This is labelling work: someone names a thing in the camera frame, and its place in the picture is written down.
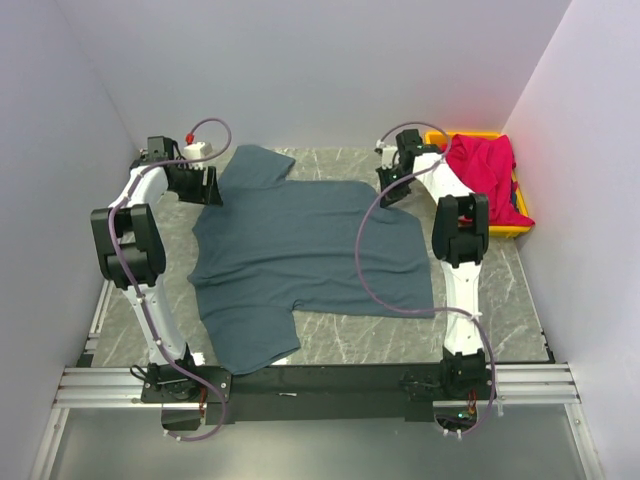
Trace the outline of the blue-grey t-shirt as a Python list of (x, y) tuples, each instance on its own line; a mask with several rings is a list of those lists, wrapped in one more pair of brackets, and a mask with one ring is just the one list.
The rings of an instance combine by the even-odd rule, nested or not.
[(248, 374), (296, 351), (295, 311), (411, 318), (434, 305), (422, 225), (361, 181), (289, 178), (291, 157), (236, 149), (223, 205), (194, 226), (189, 280), (218, 362)]

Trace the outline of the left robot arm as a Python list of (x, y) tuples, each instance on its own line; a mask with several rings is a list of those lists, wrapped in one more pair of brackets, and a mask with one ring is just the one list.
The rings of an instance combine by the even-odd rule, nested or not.
[(220, 155), (192, 133), (184, 149), (171, 138), (150, 137), (122, 192), (90, 219), (101, 273), (124, 293), (147, 342), (148, 367), (134, 366), (130, 372), (147, 388), (179, 402), (211, 384), (198, 372), (168, 305), (167, 258), (154, 209), (167, 192), (182, 202), (221, 206), (216, 168), (209, 164)]

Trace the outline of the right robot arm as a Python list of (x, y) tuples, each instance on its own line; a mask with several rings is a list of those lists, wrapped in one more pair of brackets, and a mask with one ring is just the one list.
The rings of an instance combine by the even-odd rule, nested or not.
[(446, 161), (446, 146), (427, 144), (418, 128), (426, 122), (404, 122), (376, 142), (379, 204), (404, 199), (412, 182), (420, 183), (436, 203), (431, 245), (445, 279), (447, 324), (438, 379), (425, 388), (452, 399), (478, 391), (490, 380), (485, 342), (479, 327), (479, 277), (489, 246), (489, 201), (473, 192)]

